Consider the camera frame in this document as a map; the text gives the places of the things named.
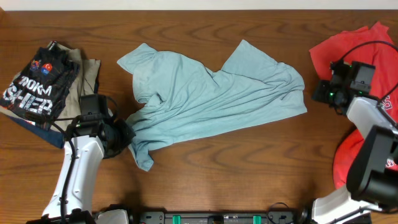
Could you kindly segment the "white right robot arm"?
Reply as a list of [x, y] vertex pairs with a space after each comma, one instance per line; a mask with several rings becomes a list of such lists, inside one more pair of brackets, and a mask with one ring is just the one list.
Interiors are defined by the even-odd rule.
[[346, 116], [364, 139], [349, 168], [346, 183], [313, 201], [302, 223], [347, 223], [371, 212], [397, 213], [397, 173], [386, 168], [397, 161], [397, 123], [381, 99], [371, 96], [375, 67], [338, 60], [330, 65], [332, 78], [320, 80], [313, 100]]

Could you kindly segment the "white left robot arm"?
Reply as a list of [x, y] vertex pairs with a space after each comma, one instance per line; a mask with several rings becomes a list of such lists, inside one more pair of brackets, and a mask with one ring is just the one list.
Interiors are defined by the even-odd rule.
[[122, 205], [92, 211], [92, 200], [101, 161], [120, 154], [135, 136], [125, 120], [83, 121], [76, 117], [64, 132], [62, 169], [43, 214], [27, 224], [38, 223], [132, 223], [133, 215]]

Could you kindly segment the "light blue t-shirt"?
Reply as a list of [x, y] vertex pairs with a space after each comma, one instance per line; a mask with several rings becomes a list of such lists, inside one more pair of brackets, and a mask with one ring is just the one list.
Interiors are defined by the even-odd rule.
[[296, 69], [242, 40], [216, 72], [183, 54], [141, 44], [118, 60], [132, 75], [134, 130], [129, 149], [141, 170], [150, 152], [172, 144], [250, 128], [307, 112]]

